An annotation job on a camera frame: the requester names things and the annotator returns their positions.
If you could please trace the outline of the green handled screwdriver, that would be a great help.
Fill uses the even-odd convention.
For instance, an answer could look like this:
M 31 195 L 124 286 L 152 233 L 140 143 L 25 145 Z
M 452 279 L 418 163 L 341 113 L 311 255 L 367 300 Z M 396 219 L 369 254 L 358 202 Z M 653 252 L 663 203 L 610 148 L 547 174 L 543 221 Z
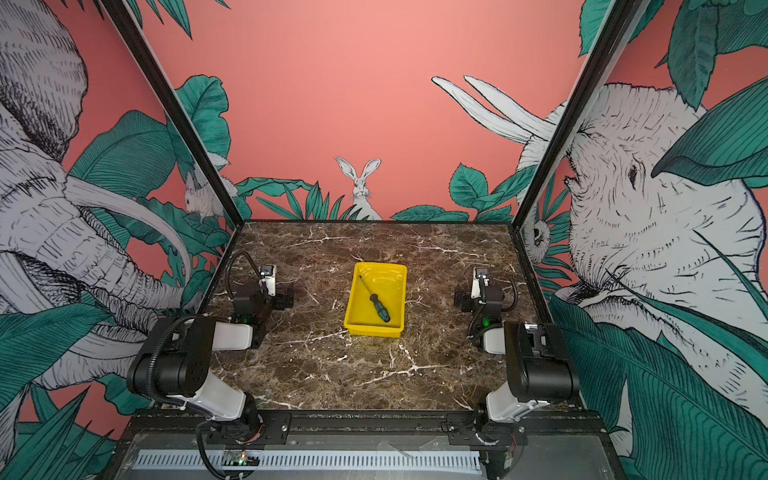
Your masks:
M 391 321 L 391 317 L 390 317 L 390 314 L 389 314 L 387 308 L 384 306 L 382 301 L 379 299 L 378 295 L 368 285 L 368 283 L 366 282 L 364 277 L 362 275 L 359 275 L 358 278 L 359 278 L 361 284 L 363 285 L 363 287 L 367 290 L 367 292 L 369 294 L 369 300 L 373 304 L 378 317 L 383 322 L 389 323 Z

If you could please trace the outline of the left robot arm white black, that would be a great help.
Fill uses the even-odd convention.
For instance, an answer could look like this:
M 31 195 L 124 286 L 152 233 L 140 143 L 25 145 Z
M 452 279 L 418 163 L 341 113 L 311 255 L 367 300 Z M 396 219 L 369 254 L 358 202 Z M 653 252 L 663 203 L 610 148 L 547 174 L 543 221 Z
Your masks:
M 129 391 L 203 415 L 212 437 L 225 444 L 283 440 L 290 418 L 261 412 L 252 395 L 213 373 L 211 359 L 217 351 L 259 348 L 271 312 L 293 304 L 292 285 L 274 295 L 253 286 L 235 294 L 231 321 L 205 315 L 161 318 L 129 367 Z

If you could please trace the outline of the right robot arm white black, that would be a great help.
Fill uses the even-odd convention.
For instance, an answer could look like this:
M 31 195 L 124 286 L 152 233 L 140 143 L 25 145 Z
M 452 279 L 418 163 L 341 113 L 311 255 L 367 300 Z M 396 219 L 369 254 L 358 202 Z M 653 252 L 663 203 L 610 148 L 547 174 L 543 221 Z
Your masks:
M 482 423 L 517 423 L 550 405 L 571 402 L 579 395 L 578 374 L 564 336 L 553 323 L 505 319 L 512 310 L 496 286 L 458 290 L 454 305 L 469 313 L 467 338 L 476 348 L 504 357 L 506 379 L 477 406 Z

